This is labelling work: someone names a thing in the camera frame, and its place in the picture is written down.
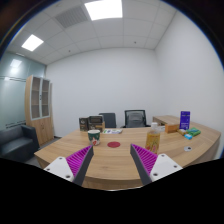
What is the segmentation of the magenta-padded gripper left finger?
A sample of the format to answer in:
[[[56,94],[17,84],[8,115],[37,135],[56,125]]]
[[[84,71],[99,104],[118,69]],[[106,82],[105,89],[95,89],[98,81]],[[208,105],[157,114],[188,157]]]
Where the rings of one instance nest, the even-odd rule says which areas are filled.
[[[93,146],[90,145],[68,157],[57,157],[45,171],[81,186],[93,155]]]

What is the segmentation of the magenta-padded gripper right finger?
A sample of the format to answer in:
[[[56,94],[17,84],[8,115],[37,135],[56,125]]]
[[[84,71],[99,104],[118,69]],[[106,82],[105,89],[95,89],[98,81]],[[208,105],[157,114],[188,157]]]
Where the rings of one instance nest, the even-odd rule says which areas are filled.
[[[130,154],[143,185],[148,185],[182,169],[166,154],[157,155],[135,144],[130,146]]]

